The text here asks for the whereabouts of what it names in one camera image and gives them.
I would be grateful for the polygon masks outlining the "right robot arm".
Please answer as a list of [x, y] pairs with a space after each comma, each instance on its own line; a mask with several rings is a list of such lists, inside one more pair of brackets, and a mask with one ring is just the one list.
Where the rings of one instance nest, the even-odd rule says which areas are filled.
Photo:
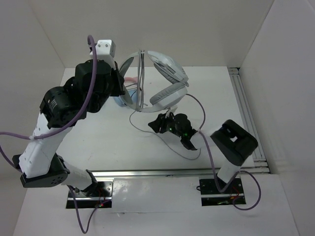
[[257, 139], [231, 119], [211, 135], [192, 127], [185, 114], [159, 114], [148, 123], [155, 133], [170, 132], [180, 138], [181, 144], [188, 150], [197, 150], [205, 147], [208, 151], [211, 166], [214, 169], [210, 145], [216, 146], [226, 158], [226, 161], [214, 176], [215, 188], [220, 193], [227, 192], [232, 181], [239, 173], [243, 163], [258, 147]]

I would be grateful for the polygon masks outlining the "white grey headphones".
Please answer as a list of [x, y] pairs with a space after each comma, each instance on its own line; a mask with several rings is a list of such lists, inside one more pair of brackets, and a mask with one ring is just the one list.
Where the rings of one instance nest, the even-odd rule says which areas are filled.
[[133, 93], [126, 87], [120, 96], [123, 104], [137, 112], [155, 113], [176, 106], [188, 93], [188, 76], [182, 66], [171, 57], [155, 52], [133, 53], [119, 68], [125, 76], [135, 59], [138, 59], [137, 82]]

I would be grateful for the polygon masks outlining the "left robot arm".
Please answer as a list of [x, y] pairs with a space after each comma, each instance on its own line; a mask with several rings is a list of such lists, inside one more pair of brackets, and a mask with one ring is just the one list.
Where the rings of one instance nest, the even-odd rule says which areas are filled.
[[100, 111], [110, 96], [120, 96], [124, 78], [113, 59], [88, 60], [75, 67], [75, 75], [63, 86], [48, 90], [40, 104], [37, 124], [25, 151], [13, 156], [22, 172], [24, 188], [69, 185], [75, 192], [92, 196], [103, 184], [92, 172], [68, 164], [57, 149], [77, 121]]

